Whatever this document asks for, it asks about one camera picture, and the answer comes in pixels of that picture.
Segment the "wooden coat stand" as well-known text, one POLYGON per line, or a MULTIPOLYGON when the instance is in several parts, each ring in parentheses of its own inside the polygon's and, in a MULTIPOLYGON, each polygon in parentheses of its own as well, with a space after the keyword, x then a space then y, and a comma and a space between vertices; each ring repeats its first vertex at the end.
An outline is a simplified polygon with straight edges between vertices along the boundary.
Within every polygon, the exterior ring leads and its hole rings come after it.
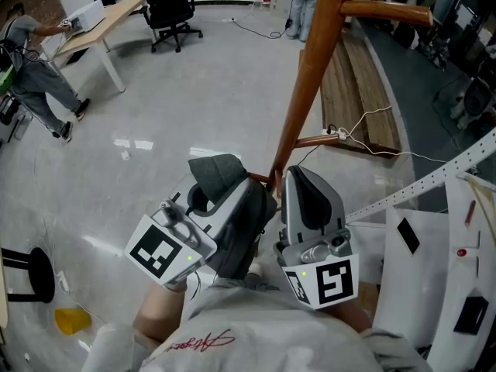
POLYGON ((270 173, 267 177, 254 173, 250 175, 255 181, 264 183, 266 189, 270 193, 274 192, 278 198, 282 195, 282 177, 293 150, 310 146, 334 146, 339 142, 337 135, 301 138, 300 133, 348 17, 390 19, 428 27, 433 25, 431 11, 422 6, 361 0, 317 1, 270 173))

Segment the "white metal shelving unit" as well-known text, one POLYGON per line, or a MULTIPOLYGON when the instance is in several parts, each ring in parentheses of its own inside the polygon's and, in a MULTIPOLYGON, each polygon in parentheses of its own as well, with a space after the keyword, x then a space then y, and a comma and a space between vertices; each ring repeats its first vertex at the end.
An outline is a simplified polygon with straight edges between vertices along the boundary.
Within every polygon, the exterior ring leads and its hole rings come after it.
POLYGON ((496 157, 496 129, 448 163, 347 216, 361 276, 379 284, 374 326, 404 336, 434 372, 475 372, 496 328, 496 183, 472 170, 496 157), (472 200, 470 227, 464 225, 472 200), (456 251, 467 249, 459 258, 456 251), (488 302, 476 336, 454 332, 469 296, 488 302))

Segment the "black office chair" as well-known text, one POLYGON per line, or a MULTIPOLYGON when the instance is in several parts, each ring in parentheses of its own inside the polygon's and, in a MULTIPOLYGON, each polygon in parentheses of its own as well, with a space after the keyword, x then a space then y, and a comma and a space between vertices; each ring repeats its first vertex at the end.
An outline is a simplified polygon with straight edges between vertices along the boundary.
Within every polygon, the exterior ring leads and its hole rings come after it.
POLYGON ((155 53, 161 43, 173 38, 176 43, 175 52, 180 53, 179 35, 197 34, 202 39, 203 32, 191 28, 188 23, 194 13, 195 0, 146 0, 146 23, 158 34, 157 40, 150 47, 151 52, 155 53))

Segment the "wooden desk with white legs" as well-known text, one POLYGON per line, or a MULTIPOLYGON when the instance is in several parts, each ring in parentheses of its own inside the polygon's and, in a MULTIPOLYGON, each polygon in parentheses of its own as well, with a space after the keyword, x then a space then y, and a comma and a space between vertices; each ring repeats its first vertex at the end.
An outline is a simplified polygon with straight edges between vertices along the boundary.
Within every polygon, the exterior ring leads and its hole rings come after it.
POLYGON ((122 0, 114 5, 105 7, 105 18, 97 24, 93 29, 86 33, 72 36, 68 41, 65 41, 56 48, 53 52, 47 52, 44 45, 41 45, 41 57, 63 78, 69 85, 73 93, 76 91, 72 88, 71 84, 62 75, 55 60, 64 55, 73 54, 84 49, 93 49, 99 60, 104 65, 108 75, 112 79, 114 85, 120 93, 126 90, 125 85, 112 64, 109 58, 109 47, 105 38, 122 22, 124 22, 133 12, 137 12, 146 3, 146 0, 122 0))

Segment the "black round stool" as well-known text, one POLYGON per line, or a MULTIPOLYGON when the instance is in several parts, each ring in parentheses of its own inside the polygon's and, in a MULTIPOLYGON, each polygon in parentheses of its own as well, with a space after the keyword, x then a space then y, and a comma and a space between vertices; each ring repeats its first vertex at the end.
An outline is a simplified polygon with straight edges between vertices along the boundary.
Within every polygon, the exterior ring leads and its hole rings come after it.
POLYGON ((55 277, 47 253, 35 246, 28 253, 0 248, 2 267, 26 270, 32 294, 7 294, 9 302, 42 302, 49 304, 55 295, 55 277))

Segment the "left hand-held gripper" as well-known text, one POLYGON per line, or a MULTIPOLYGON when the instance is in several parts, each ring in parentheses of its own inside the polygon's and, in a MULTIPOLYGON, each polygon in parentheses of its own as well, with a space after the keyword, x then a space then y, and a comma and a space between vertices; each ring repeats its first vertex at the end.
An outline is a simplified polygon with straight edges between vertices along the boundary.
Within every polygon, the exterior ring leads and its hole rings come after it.
POLYGON ((158 211, 141 218, 126 245, 126 257, 157 284, 179 284, 214 255, 215 241, 249 187, 249 178, 234 184, 208 210, 205 193, 193 174, 186 174, 158 211))

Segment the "person's left forearm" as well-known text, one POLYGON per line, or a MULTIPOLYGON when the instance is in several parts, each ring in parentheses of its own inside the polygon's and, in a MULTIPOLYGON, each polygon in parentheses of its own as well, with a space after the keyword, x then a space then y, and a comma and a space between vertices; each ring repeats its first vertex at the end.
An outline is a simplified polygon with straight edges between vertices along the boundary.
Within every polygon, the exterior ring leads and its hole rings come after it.
POLYGON ((163 343, 179 327, 187 281, 162 286, 152 283, 133 321, 133 328, 154 341, 163 343))

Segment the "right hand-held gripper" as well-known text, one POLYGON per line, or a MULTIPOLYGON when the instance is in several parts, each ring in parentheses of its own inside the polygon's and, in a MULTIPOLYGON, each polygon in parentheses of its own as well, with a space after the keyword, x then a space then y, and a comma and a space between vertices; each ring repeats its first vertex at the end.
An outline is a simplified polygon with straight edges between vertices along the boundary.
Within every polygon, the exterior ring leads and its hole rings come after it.
POLYGON ((280 232, 274 252, 296 299, 319 310, 356 298, 359 255, 352 251, 350 231, 319 236, 333 220, 343 219, 339 194, 313 171, 291 166, 282 201, 287 236, 280 232))

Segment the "wooden board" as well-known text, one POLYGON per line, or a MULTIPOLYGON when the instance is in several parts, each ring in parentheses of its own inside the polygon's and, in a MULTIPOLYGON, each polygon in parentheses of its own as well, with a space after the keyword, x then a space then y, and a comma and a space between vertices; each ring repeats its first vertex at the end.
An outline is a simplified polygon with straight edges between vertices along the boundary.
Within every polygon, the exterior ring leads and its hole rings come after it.
POLYGON ((391 159, 401 152, 392 107, 365 40, 338 39, 320 87, 323 129, 351 136, 335 148, 391 159))

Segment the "white floor power strip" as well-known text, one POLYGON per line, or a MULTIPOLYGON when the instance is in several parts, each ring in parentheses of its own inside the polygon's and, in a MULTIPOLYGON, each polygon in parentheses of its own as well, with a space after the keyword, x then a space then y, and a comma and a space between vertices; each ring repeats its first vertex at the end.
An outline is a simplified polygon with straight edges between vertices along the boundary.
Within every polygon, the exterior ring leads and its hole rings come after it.
POLYGON ((70 289, 69 284, 67 282, 67 278, 66 278, 66 276, 62 270, 59 271, 58 273, 56 273, 56 279, 57 279, 57 283, 59 284, 59 287, 62 290, 62 292, 67 294, 67 295, 70 294, 71 289, 70 289))

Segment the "dark grey fabric bag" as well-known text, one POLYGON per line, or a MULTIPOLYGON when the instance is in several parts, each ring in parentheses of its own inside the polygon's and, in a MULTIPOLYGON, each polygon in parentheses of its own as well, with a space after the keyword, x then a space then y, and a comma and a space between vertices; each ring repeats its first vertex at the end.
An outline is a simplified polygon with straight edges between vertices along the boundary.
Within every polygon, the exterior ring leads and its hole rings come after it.
POLYGON ((239 209, 215 241, 217 250, 207 264, 219 278, 243 279, 258 247, 258 236, 274 217, 277 202, 271 193, 250 176, 241 161, 232 154, 199 157, 188 161, 191 173, 208 199, 207 209, 234 185, 245 178, 250 187, 239 209))

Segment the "person's right forearm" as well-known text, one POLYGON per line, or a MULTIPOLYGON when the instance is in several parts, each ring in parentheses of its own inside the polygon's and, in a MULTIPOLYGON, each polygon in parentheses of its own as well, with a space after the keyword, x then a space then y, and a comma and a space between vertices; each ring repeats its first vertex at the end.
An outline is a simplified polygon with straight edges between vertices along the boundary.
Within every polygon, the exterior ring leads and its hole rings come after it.
POLYGON ((358 333, 372 328, 372 322, 367 313, 354 300, 333 305, 329 308, 328 313, 358 333))

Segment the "person's grey jeans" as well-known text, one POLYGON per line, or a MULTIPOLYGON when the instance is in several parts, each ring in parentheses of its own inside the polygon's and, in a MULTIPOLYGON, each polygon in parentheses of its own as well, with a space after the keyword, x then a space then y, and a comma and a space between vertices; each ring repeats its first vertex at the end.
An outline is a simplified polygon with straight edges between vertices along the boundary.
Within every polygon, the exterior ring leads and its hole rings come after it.
POLYGON ((262 277, 256 274, 248 273, 243 279, 228 279, 228 278, 217 278, 213 284, 212 288, 245 288, 251 291, 279 291, 280 288, 269 284, 262 277))

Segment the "person's white shirt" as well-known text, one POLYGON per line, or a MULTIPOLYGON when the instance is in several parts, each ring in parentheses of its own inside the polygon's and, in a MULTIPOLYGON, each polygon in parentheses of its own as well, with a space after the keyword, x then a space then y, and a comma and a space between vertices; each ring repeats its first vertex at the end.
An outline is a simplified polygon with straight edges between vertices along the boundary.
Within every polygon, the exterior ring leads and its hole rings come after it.
POLYGON ((432 372, 399 335, 358 333, 281 291, 204 290, 155 343, 133 325, 97 333, 81 372, 432 372))

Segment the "yellow plastic cup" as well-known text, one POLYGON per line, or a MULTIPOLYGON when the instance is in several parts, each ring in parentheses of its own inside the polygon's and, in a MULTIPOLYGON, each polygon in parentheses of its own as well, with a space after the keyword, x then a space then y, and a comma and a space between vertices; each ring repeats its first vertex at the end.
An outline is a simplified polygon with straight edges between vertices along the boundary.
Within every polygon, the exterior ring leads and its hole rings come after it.
POLYGON ((54 320, 65 336, 72 336, 91 326, 91 316, 83 308, 58 308, 54 311, 54 320))

